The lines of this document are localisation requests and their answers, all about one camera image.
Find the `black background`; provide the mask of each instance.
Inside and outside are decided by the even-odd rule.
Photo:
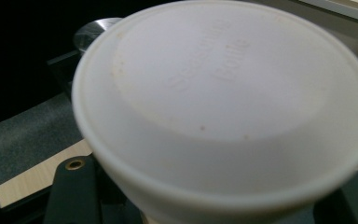
[[[46,61],[76,49],[72,39],[80,27],[167,2],[0,1],[0,121],[62,91]]]

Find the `white container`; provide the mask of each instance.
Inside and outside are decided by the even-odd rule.
[[[99,163],[162,224],[269,222],[358,169],[358,59],[274,8],[135,13],[88,48],[73,104]]]

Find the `white circular surface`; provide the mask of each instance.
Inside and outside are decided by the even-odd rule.
[[[358,166],[358,60],[267,7],[191,1],[128,17],[91,45],[73,95],[105,170],[162,197],[293,203]]]

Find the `brass grommet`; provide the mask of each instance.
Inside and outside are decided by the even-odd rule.
[[[85,162],[83,160],[75,159],[72,161],[68,161],[65,164],[65,169],[70,170],[70,171],[77,170],[77,169],[80,169],[81,167],[83,167],[84,164],[85,164]]]

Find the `wooden table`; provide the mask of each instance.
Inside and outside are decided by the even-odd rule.
[[[91,149],[85,140],[66,148],[56,155],[37,164],[4,184],[0,185],[0,206],[5,207],[25,198],[53,183],[57,166],[72,157],[88,156]],[[150,217],[144,216],[144,224],[158,224]]]

